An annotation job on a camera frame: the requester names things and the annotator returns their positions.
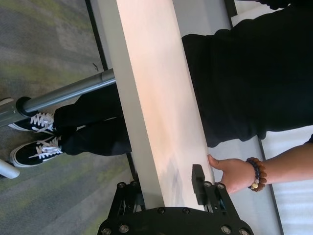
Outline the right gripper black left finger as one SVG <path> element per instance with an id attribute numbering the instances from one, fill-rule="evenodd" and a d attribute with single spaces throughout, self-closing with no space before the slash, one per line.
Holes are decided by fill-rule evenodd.
<path id="1" fill-rule="evenodd" d="M 139 182 L 117 184 L 108 219 L 118 219 L 125 216 L 127 219 L 144 220 L 145 202 Z"/>

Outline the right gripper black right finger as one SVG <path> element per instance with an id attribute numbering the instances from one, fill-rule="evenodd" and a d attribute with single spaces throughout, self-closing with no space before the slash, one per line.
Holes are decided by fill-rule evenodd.
<path id="1" fill-rule="evenodd" d="M 211 183 L 205 180 L 200 164 L 192 165 L 192 186 L 197 203 L 206 212 L 218 215 L 236 215 L 236 209 L 222 183 Z"/>

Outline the person's left hand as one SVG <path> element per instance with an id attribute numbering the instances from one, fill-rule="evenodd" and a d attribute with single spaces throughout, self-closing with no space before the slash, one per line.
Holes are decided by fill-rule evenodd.
<path id="1" fill-rule="evenodd" d="M 209 154 L 208 161 L 211 167 L 223 172 L 221 183 L 229 194 L 251 186 L 255 180 L 253 166 L 240 159 L 217 160 Z"/>

